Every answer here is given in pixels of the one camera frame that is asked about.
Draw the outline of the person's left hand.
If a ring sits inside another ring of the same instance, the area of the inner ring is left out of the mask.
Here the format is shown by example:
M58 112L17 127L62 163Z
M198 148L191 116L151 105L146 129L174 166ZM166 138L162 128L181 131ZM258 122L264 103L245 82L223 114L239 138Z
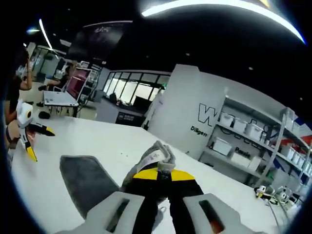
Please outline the person's left hand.
M10 135L11 143L16 143L20 138L20 130L18 126L18 121L16 119L9 123L8 132Z

